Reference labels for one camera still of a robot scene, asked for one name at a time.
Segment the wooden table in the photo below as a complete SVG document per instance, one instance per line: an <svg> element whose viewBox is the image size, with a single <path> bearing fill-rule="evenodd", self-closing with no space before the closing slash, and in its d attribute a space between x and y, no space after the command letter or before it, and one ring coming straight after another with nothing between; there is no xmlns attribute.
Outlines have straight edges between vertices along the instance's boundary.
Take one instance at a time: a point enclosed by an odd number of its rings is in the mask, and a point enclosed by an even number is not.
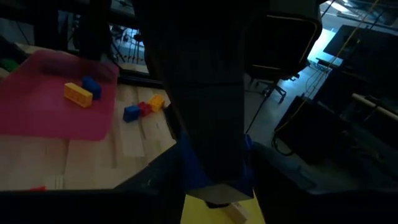
<svg viewBox="0 0 398 224"><path fill-rule="evenodd" d="M20 47L30 54L41 49ZM125 106L155 93L170 103L164 90L118 85L113 125L102 141L0 136L0 190L112 189L132 177L175 144L163 112L128 124L122 120Z"/></svg>

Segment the blue lego brick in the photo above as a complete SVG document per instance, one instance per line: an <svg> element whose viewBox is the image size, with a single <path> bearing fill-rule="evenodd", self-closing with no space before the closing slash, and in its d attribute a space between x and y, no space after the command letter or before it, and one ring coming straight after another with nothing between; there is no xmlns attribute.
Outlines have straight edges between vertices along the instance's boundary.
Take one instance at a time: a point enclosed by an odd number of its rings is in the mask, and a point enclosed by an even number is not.
<svg viewBox="0 0 398 224"><path fill-rule="evenodd" d="M140 113L140 109L138 106L128 106L124 108L124 113L123 113L123 120L125 122L131 122L135 121L138 119Z"/></svg>
<svg viewBox="0 0 398 224"><path fill-rule="evenodd" d="M101 99L101 85L91 77L83 77L81 87L93 94L93 100Z"/></svg>

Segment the red lego brick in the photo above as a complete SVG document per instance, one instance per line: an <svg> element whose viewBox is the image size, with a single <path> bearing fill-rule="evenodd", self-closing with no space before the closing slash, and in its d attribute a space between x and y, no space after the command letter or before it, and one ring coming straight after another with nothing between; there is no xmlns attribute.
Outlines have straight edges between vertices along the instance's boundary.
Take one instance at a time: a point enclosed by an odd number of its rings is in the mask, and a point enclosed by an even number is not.
<svg viewBox="0 0 398 224"><path fill-rule="evenodd" d="M145 117L148 114L152 113L152 107L149 104L145 103L145 102L140 102L138 104L138 107L140 109L140 115L142 117Z"/></svg>
<svg viewBox="0 0 398 224"><path fill-rule="evenodd" d="M40 186L40 187L32 187L29 190L30 191L44 191L44 190L47 190L47 188L43 185L43 186Z"/></svg>

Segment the red tray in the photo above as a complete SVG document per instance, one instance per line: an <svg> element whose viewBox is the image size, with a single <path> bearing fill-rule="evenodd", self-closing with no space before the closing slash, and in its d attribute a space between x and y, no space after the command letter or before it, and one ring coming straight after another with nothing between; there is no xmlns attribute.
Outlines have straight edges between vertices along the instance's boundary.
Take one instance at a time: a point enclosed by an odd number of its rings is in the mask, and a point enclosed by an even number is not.
<svg viewBox="0 0 398 224"><path fill-rule="evenodd" d="M0 83L0 134L99 141L111 127L119 70L113 64L41 50ZM102 98L82 108L64 84L91 75Z"/></svg>

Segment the black chair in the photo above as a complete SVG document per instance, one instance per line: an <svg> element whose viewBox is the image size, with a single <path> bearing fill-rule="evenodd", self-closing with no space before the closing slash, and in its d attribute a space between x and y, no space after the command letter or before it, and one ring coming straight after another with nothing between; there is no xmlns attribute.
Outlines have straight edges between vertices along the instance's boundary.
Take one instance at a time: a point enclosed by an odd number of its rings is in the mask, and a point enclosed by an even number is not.
<svg viewBox="0 0 398 224"><path fill-rule="evenodd" d="M246 34L245 70L256 86L267 85L260 93L266 98L276 90L283 102L286 91L279 80L294 80L308 65L307 57L322 31L319 7L305 13L270 12L257 18Z"/></svg>

